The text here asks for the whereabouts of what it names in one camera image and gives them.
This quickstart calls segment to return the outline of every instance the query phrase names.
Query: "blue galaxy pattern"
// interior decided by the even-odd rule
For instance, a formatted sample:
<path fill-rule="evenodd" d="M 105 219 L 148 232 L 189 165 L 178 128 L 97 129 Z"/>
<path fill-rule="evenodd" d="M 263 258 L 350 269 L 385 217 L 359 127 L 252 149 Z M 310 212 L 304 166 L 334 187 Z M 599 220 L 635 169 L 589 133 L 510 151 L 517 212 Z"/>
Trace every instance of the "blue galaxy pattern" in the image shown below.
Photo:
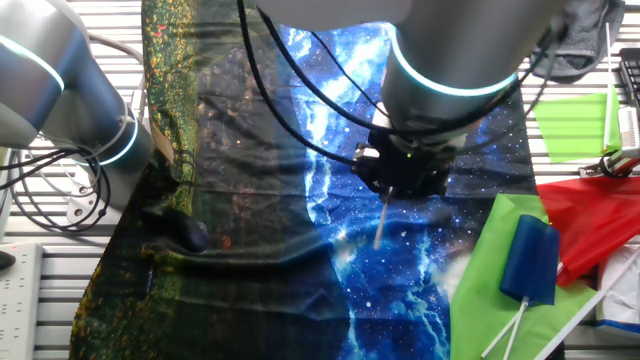
<path fill-rule="evenodd" d="M 386 26 L 365 24 L 320 34 L 347 73 L 374 99 L 379 98 L 389 54 Z M 374 108 L 309 32 L 283 27 L 281 33 L 298 64 L 325 94 L 347 111 L 371 119 Z M 307 139 L 345 157 L 353 155 L 357 143 L 366 142 L 368 130 L 334 113 L 297 78 L 289 85 Z M 492 117 L 511 113 L 498 109 Z M 484 141 L 493 123 L 491 118 L 485 121 L 471 140 Z M 494 190 L 501 186 L 491 179 L 492 172 L 510 166 L 507 153 L 496 145 L 482 157 L 458 159 L 459 171 L 453 172 L 445 198 L 393 203 L 376 251 L 372 241 L 383 205 L 377 194 L 347 166 L 307 151 L 307 210 L 323 240 L 333 243 L 333 266 L 350 309 L 351 327 L 340 359 L 449 358 L 449 300 L 440 279 L 452 249 L 476 241 Z M 487 201 L 466 201 L 470 193 L 487 193 Z"/>

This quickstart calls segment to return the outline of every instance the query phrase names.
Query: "metal grid table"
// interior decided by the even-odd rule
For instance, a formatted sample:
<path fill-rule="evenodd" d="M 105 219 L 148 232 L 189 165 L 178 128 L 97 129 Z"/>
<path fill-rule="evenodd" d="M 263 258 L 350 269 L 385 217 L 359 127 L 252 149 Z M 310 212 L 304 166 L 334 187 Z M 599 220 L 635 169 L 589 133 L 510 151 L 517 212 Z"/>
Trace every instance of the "metal grid table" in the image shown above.
<path fill-rule="evenodd" d="M 142 51 L 140 30 L 140 1 L 75 1 L 68 0 L 80 14 L 90 32 L 121 41 Z M 613 47 L 614 63 L 618 63 L 618 51 L 622 47 L 640 47 L 640 11 L 629 10 L 625 16 L 621 33 Z M 143 68 L 135 59 L 103 45 L 92 44 L 98 64 L 107 74 L 126 101 L 129 101 L 143 74 Z M 521 70 L 528 67 L 525 62 Z M 597 69 L 573 85 L 550 84 L 543 100 L 603 92 L 607 87 L 605 61 Z M 529 77 L 522 89 L 525 106 L 533 100 L 541 79 Z M 626 104 L 622 88 L 618 88 L 621 103 Z M 529 145 L 533 159 L 536 181 L 548 183 L 575 178 L 578 167 L 586 161 L 551 164 L 540 130 L 533 119 L 527 121 Z M 79 169 L 67 162 L 72 172 Z M 71 181 L 60 166 L 50 166 L 46 174 L 61 188 L 71 189 Z M 54 219 L 64 221 L 68 199 L 54 193 L 39 177 L 31 177 L 29 187 L 38 203 Z M 21 187 L 17 188 L 23 203 L 28 203 Z M 107 224 L 89 230 L 78 237 L 73 234 L 51 233 L 31 223 L 13 205 L 3 243 L 37 241 L 44 245 L 38 325 L 36 331 L 35 359 L 67 359 L 69 337 L 74 314 L 82 298 L 102 252 L 107 245 L 115 225 Z M 576 328 L 567 338 L 568 359 L 640 359 L 640 340 L 618 338 L 589 326 L 589 320 Z"/>

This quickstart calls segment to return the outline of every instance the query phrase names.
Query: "red fabric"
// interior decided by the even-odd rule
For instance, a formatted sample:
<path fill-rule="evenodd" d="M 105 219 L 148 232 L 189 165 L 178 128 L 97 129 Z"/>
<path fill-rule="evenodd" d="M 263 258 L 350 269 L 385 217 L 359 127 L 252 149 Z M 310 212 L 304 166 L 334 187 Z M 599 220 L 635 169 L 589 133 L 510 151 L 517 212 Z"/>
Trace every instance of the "red fabric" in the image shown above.
<path fill-rule="evenodd" d="M 538 186 L 552 226 L 560 231 L 566 286 L 640 234 L 640 177 L 575 179 Z"/>

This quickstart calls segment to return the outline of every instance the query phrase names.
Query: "green felt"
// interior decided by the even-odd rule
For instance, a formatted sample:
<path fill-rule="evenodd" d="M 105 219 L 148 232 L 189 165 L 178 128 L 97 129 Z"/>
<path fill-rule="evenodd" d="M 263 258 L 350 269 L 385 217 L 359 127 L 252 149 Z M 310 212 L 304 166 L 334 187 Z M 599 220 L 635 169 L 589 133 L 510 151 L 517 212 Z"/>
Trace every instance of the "green felt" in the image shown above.
<path fill-rule="evenodd" d="M 619 150 L 620 102 L 611 88 L 611 121 L 608 151 Z M 602 156 L 607 94 L 541 101 L 533 112 L 552 163 Z"/>
<path fill-rule="evenodd" d="M 548 222 L 537 196 L 497 196 L 451 301 L 451 360 L 480 359 L 520 308 L 519 302 L 500 292 L 500 282 L 522 214 Z M 594 294 L 577 282 L 566 288 L 556 286 L 554 306 L 539 305 L 524 312 L 509 358 L 533 359 Z M 487 359 L 503 358 L 510 335 L 502 338 Z"/>

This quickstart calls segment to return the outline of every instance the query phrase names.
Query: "white cable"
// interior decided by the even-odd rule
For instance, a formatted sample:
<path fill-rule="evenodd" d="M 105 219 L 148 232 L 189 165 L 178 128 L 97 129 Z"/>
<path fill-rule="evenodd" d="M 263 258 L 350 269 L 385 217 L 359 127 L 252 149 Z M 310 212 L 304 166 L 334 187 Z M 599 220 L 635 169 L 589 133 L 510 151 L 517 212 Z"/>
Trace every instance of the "white cable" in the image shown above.
<path fill-rule="evenodd" d="M 120 50 L 123 53 L 127 54 L 127 55 L 131 55 L 133 56 L 138 63 L 140 63 L 140 65 L 144 66 L 144 56 L 137 51 L 136 49 L 132 48 L 129 45 L 126 45 L 120 41 L 116 41 L 116 40 L 112 40 L 109 39 L 108 37 L 102 36 L 102 35 L 98 35 L 98 34 L 93 34 L 93 33 L 89 33 L 89 40 L 91 41 L 95 41 L 99 44 L 102 44 L 104 46 L 108 46 L 110 48 L 114 48 L 116 50 Z M 138 91 L 143 92 L 145 91 L 145 81 L 144 81 L 144 72 L 142 74 L 142 79 L 140 80 L 140 83 L 138 84 Z M 138 114 L 138 121 L 142 121 L 143 117 L 144 117 L 144 102 L 145 97 L 141 96 L 140 97 L 140 104 L 138 104 L 140 106 L 140 113 Z M 133 98 L 131 99 L 131 103 L 129 103 L 128 105 L 130 107 L 133 107 Z"/>

